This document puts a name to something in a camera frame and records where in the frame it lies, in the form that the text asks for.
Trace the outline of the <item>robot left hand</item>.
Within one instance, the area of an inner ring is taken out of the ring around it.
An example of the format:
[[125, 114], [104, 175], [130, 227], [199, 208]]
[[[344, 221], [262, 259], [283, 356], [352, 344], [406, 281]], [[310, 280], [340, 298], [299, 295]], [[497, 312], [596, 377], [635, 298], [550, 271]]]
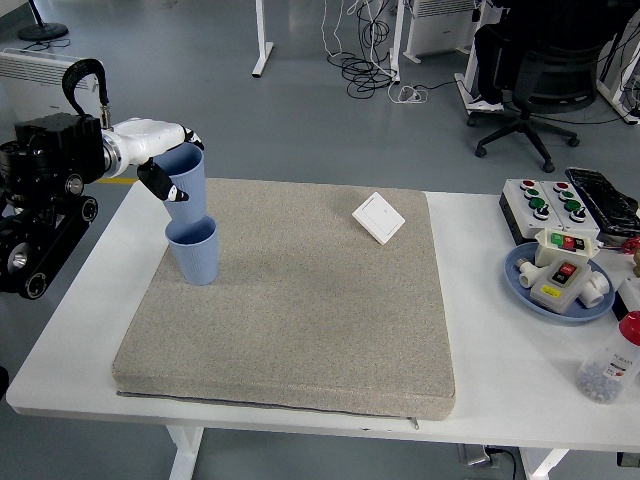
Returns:
[[106, 178], [119, 176], [129, 166], [136, 166], [138, 179], [158, 199], [170, 202], [189, 199], [189, 194], [173, 183], [154, 158], [183, 143], [204, 150], [193, 130], [177, 123], [131, 118], [103, 130], [102, 141]]

